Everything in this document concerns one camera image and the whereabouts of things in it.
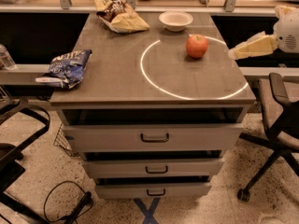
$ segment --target red apple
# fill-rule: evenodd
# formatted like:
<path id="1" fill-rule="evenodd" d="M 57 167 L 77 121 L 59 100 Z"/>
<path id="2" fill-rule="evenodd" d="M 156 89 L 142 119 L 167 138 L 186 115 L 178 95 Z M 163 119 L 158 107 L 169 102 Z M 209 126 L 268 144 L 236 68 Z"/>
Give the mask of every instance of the red apple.
<path id="1" fill-rule="evenodd" d="M 206 54 L 207 46 L 204 35 L 190 35 L 186 42 L 186 51 L 193 58 L 201 58 Z"/>

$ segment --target chair base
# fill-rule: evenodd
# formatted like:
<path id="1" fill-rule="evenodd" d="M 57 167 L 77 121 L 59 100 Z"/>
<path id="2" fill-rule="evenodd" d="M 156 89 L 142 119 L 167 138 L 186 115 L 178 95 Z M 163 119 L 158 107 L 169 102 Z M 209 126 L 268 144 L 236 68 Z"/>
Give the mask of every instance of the chair base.
<path id="1" fill-rule="evenodd" d="M 39 214 L 31 210 L 26 205 L 10 198 L 5 193 L 0 194 L 0 201 L 4 205 L 8 206 L 10 209 L 19 213 L 20 216 L 25 219 L 28 223 L 31 224 L 49 224 L 44 218 L 42 218 Z"/>
<path id="2" fill-rule="evenodd" d="M 244 189 L 240 189 L 237 193 L 237 199 L 247 203 L 250 199 L 249 190 L 260 180 L 260 178 L 264 175 L 264 173 L 272 166 L 272 164 L 279 158 L 283 157 L 285 161 L 290 165 L 290 167 L 295 171 L 295 173 L 299 176 L 299 164 L 292 155 L 292 151 L 290 149 L 278 149 L 274 148 L 271 143 L 265 139 L 260 137 L 256 137 L 247 133 L 242 133 L 240 135 L 241 139 L 250 141 L 251 143 L 268 147 L 272 149 L 274 152 L 268 158 L 267 162 L 263 165 L 263 167 L 257 172 L 257 174 L 250 180 L 250 182 L 245 186 Z"/>
<path id="3" fill-rule="evenodd" d="M 250 192 L 247 189 L 240 189 L 237 193 L 237 199 L 247 203 L 250 199 Z"/>

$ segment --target blue tape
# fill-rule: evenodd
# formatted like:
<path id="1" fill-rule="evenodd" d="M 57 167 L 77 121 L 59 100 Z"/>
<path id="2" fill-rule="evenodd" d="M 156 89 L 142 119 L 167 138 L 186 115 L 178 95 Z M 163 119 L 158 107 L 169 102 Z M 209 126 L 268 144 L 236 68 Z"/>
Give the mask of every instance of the blue tape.
<path id="1" fill-rule="evenodd" d="M 139 198 L 134 199 L 134 202 L 136 203 L 136 205 L 139 207 L 139 209 L 145 216 L 145 218 L 142 222 L 143 224 L 159 224 L 158 221 L 153 216 L 153 214 L 158 206 L 159 201 L 160 201 L 160 198 L 154 198 L 149 207 L 149 210 L 147 210 L 146 205 L 144 205 Z"/>

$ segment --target plastic bag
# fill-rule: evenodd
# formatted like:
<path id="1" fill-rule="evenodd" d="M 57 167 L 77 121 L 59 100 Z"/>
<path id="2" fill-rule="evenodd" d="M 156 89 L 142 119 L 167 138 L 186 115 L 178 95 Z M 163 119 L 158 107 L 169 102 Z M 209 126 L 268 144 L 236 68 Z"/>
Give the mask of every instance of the plastic bag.
<path id="1" fill-rule="evenodd" d="M 92 54 L 90 49 L 82 49 L 55 57 L 43 77 L 36 82 L 52 87 L 71 89 L 83 80 L 86 63 Z"/>
<path id="2" fill-rule="evenodd" d="M 149 25 L 127 3 L 120 0 L 94 0 L 97 15 L 116 33 L 146 31 Z"/>

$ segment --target chair wheel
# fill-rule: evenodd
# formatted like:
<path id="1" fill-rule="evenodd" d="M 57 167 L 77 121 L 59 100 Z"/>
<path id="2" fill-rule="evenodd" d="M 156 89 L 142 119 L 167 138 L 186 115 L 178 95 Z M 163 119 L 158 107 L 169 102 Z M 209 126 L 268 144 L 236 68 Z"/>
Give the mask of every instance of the chair wheel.
<path id="1" fill-rule="evenodd" d="M 237 193 L 237 199 L 247 203 L 250 199 L 250 193 L 246 189 L 240 189 Z"/>
<path id="2" fill-rule="evenodd" d="M 21 161 L 24 158 L 23 154 L 20 153 L 17 157 L 17 161 Z"/>

